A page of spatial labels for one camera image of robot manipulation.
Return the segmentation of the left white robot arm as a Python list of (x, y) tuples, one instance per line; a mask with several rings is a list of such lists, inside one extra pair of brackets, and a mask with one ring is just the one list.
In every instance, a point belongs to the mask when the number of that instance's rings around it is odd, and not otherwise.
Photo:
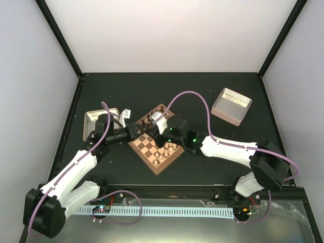
[(131, 142), (147, 129), (136, 123), (123, 126), (112, 115), (100, 115), (72, 161), (50, 182), (26, 194), (23, 224), (28, 227), (28, 235), (37, 231), (54, 238), (70, 215), (85, 203), (93, 199), (105, 201), (109, 195), (107, 187), (93, 181), (79, 182), (105, 157), (111, 145)]

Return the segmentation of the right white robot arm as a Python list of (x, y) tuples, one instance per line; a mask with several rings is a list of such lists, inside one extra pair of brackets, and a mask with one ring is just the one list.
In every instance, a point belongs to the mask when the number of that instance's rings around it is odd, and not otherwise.
[(156, 131), (152, 138), (158, 147), (174, 143), (185, 151), (205, 157), (217, 157), (239, 163), (251, 172), (237, 178), (230, 191), (230, 198), (242, 204), (253, 193), (263, 189), (279, 191), (286, 179), (289, 164), (281, 153), (273, 152), (274, 145), (242, 143), (220, 139), (204, 132), (194, 131), (179, 115), (165, 118), (157, 112), (150, 121)]

